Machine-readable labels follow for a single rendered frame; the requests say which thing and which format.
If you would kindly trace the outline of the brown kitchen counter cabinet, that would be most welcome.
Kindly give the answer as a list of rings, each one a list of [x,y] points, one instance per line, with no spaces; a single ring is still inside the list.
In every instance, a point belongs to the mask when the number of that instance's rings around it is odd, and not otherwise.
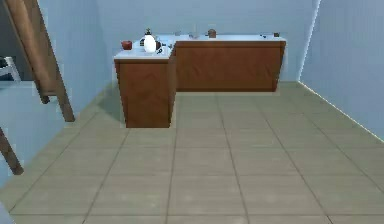
[[[168,128],[178,92],[274,92],[287,41],[270,35],[192,39],[161,35],[154,53],[136,40],[114,56],[125,125]]]

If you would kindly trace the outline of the white kettle with black lid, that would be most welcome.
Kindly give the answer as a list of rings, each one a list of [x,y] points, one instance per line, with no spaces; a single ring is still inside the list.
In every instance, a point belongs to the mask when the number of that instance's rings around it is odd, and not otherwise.
[[[144,36],[140,40],[140,45],[146,53],[155,53],[161,48],[161,43],[156,40],[150,28],[146,29]]]

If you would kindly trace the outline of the white chair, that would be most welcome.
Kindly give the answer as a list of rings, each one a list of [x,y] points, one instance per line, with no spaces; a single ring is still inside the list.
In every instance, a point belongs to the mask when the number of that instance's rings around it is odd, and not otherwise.
[[[12,57],[1,57],[0,56],[0,77],[10,75],[16,82],[20,82],[21,78],[17,67]]]

